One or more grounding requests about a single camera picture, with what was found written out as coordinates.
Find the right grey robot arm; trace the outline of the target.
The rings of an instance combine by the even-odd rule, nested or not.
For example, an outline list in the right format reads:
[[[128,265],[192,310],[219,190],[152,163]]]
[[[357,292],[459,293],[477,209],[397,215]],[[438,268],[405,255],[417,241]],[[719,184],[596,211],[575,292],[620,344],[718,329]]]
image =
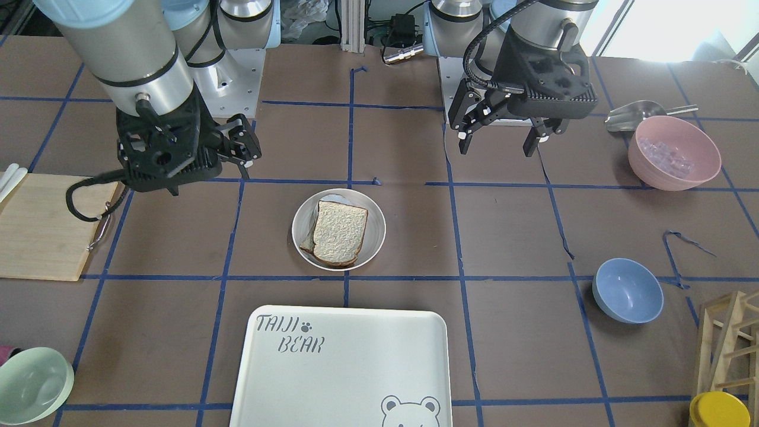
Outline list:
[[[247,106],[252,70],[234,50],[281,40],[279,1],[36,1],[116,106],[119,181],[136,192],[206,181],[262,157]]]

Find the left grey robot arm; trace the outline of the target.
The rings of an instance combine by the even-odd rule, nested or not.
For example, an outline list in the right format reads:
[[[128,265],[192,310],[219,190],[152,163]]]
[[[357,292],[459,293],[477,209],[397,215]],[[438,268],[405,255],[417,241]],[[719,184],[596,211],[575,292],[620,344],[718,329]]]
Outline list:
[[[461,154],[474,133],[500,120],[528,122],[522,146],[566,132],[598,105],[581,35],[596,1],[431,1],[425,7],[428,56],[460,59],[463,70],[447,121]]]

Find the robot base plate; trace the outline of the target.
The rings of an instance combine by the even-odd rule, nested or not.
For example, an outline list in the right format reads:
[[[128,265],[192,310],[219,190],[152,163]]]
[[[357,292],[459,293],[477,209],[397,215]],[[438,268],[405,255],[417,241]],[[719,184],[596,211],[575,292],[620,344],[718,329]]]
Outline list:
[[[265,49],[235,49],[214,64],[190,68],[212,117],[255,118],[265,59]]]

